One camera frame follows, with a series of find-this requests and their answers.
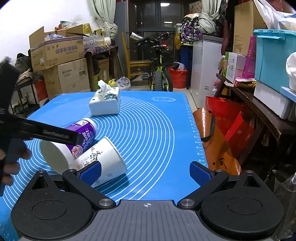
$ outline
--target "bicycle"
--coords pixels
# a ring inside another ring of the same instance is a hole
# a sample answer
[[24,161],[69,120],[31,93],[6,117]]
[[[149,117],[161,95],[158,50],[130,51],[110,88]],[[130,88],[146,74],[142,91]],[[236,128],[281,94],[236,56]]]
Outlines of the bicycle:
[[162,39],[167,39],[168,36],[168,32],[162,34],[158,38],[142,37],[135,33],[130,34],[130,37],[136,40],[135,43],[137,43],[138,46],[143,44],[152,44],[150,51],[151,53],[154,53],[156,57],[152,61],[152,72],[142,74],[142,79],[150,82],[152,91],[173,91],[172,78],[169,71],[163,64],[163,54],[168,52],[169,49],[160,43]]

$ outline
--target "cardboard box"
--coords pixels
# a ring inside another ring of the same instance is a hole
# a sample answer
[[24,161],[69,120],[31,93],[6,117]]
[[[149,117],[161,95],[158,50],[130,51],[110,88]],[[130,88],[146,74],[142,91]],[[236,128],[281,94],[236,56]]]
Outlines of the cardboard box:
[[109,76],[109,58],[104,58],[98,60],[98,65],[100,68],[99,74],[93,77],[93,81],[90,83],[91,91],[96,91],[99,89],[98,81],[103,80],[105,83],[108,83],[110,80]]
[[246,63],[246,56],[237,53],[228,54],[226,79],[234,83],[236,77],[241,77]]
[[266,28],[254,1],[235,6],[233,52],[246,56],[254,29]]
[[[54,32],[44,32],[44,27],[29,36],[33,71],[45,70],[59,64],[70,62],[84,57],[83,26]],[[49,33],[63,35],[66,38],[44,41]]]
[[62,93],[89,92],[86,59],[78,59],[43,71],[49,99]]
[[225,59],[224,59],[224,66],[223,66],[223,70],[222,70],[223,77],[226,77],[226,74],[227,74],[228,58],[229,58],[229,52],[226,52]]

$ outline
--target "purple label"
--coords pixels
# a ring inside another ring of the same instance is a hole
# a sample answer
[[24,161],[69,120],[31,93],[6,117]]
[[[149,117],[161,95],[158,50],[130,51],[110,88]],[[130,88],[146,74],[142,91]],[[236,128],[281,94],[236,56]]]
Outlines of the purple label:
[[90,122],[88,122],[87,120],[80,120],[80,121],[66,127],[66,129],[79,132],[83,135],[82,146],[67,145],[68,149],[71,151],[71,153],[73,155],[73,158],[76,159],[79,156],[81,156],[81,154],[88,149],[89,145],[92,143],[92,141],[96,137],[96,130],[95,130],[94,126]]

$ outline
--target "human hand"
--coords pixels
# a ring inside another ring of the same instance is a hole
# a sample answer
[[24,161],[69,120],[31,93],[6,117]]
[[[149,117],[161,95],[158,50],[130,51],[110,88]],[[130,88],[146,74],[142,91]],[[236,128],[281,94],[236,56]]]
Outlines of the human hand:
[[[23,151],[20,152],[20,156],[23,159],[30,159],[31,158],[31,151],[29,149],[25,149]],[[6,153],[0,149],[0,160],[3,160],[6,156]],[[3,172],[8,174],[7,176],[2,176],[2,180],[1,183],[11,186],[13,184],[13,178],[11,175],[16,175],[18,174],[20,171],[20,164],[17,163],[13,163],[13,164],[5,164],[3,166]]]

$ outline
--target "blue gripper pad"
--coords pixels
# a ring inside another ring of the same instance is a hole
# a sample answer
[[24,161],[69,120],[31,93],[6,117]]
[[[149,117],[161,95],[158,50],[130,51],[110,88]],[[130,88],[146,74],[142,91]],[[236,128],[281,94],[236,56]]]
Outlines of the blue gripper pad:
[[189,173],[190,173],[190,177],[192,177],[192,179],[196,181],[197,184],[200,186],[204,185],[205,183],[207,183],[209,180],[212,179],[211,173],[208,173],[207,171],[205,171],[204,169],[202,169],[201,167],[199,167],[197,164],[193,162],[190,163]]
[[93,185],[96,180],[102,174],[102,165],[100,162],[94,164],[84,172],[82,172],[79,176],[79,179],[87,183],[88,185]]

